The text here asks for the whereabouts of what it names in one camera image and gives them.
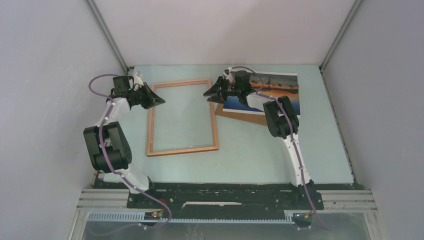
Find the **clear acrylic glass sheet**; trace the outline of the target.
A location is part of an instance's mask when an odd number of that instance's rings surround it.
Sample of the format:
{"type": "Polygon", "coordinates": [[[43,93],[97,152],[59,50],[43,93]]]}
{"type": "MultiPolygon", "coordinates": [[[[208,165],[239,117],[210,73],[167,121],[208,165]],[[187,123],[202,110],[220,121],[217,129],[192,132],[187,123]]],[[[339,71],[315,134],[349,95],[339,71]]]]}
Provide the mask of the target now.
{"type": "Polygon", "coordinates": [[[213,147],[210,103],[203,96],[207,83],[163,86],[156,93],[166,103],[154,108],[152,151],[213,147]]]}

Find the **wooden picture frame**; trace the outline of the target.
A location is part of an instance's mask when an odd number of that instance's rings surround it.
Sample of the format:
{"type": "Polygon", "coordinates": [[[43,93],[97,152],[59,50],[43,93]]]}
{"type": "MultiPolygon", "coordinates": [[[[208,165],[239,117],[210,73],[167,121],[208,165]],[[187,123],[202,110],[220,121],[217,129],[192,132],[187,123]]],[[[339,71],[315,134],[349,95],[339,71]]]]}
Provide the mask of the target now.
{"type": "MultiPolygon", "coordinates": [[[[211,87],[211,80],[209,78],[203,78],[203,79],[190,79],[190,80],[179,80],[179,81],[171,81],[171,82],[154,83],[151,86],[151,89],[156,93],[156,89],[159,88],[159,87],[172,87],[172,86],[179,86],[179,85],[190,85],[190,84],[201,84],[201,83],[207,83],[208,89],[211,87]]],[[[152,150],[153,128],[154,128],[153,118],[154,118],[154,110],[155,110],[155,108],[153,107],[153,108],[149,109],[146,155],[148,157],[157,157],[157,156],[168,156],[168,155],[179,155],[179,154],[191,154],[191,153],[199,153],[199,152],[217,151],[219,149],[219,138],[218,138],[218,130],[217,130],[217,121],[216,121],[216,116],[215,116],[215,105],[212,102],[209,102],[209,103],[210,103],[211,121],[212,121],[212,125],[213,125],[214,146],[183,149],[183,150],[170,150],[170,151],[162,151],[162,152],[153,152],[153,150],[152,150]]]]}

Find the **brown cardboard backing board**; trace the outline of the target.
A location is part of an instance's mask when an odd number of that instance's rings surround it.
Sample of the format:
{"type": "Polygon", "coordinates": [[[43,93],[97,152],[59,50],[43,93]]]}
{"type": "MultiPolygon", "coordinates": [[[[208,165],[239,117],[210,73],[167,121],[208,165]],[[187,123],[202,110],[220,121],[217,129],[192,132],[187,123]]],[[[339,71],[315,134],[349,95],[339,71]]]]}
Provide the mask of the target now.
{"type": "Polygon", "coordinates": [[[225,111],[223,104],[218,104],[215,110],[215,114],[217,116],[231,118],[235,120],[240,120],[244,122],[259,124],[259,125],[267,125],[266,115],[264,112],[248,112],[248,111],[242,111],[242,112],[231,112],[231,111],[225,111]]]}

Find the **sunset photo print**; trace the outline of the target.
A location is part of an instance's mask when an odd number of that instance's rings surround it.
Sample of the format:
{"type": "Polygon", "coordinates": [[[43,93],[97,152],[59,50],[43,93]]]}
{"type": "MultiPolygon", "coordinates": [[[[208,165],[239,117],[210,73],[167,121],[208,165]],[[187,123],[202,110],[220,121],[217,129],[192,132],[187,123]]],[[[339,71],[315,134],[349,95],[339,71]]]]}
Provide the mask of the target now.
{"type": "MultiPolygon", "coordinates": [[[[296,73],[266,72],[257,71],[252,73],[246,71],[249,75],[251,87],[259,89],[261,94],[279,98],[287,96],[298,116],[301,115],[299,100],[298,75],[296,73]]],[[[240,103],[236,96],[229,96],[223,104],[223,111],[228,113],[264,115],[265,113],[254,107],[247,107],[240,103]]]]}

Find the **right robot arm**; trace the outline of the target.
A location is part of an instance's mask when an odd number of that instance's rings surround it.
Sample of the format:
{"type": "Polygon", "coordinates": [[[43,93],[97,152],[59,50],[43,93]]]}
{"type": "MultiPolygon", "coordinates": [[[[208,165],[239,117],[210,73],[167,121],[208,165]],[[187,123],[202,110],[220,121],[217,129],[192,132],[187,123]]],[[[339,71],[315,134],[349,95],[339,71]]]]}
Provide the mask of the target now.
{"type": "Polygon", "coordinates": [[[218,104],[224,104],[229,97],[237,97],[245,107],[264,112],[270,134],[281,141],[289,155],[292,166],[290,184],[295,191],[290,196],[291,204],[297,209],[304,209],[310,204],[316,189],[300,148],[300,121],[289,97],[264,94],[263,89],[267,86],[261,73],[244,66],[229,67],[203,96],[218,104]]]}

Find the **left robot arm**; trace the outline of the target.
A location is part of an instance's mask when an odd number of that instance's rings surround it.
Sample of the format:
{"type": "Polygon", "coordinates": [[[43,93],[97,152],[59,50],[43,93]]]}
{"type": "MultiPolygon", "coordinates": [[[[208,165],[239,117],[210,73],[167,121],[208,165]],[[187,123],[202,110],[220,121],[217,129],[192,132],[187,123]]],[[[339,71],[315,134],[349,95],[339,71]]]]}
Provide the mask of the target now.
{"type": "Polygon", "coordinates": [[[109,94],[88,87],[93,94],[105,98],[106,106],[100,120],[83,131],[89,159],[96,171],[118,176],[132,194],[140,194],[138,201],[145,208],[153,208],[158,202],[158,194],[152,191],[152,180],[131,166],[132,150],[120,120],[133,107],[149,110],[166,101],[142,80],[141,72],[134,75],[112,74],[111,77],[113,88],[109,94]]]}

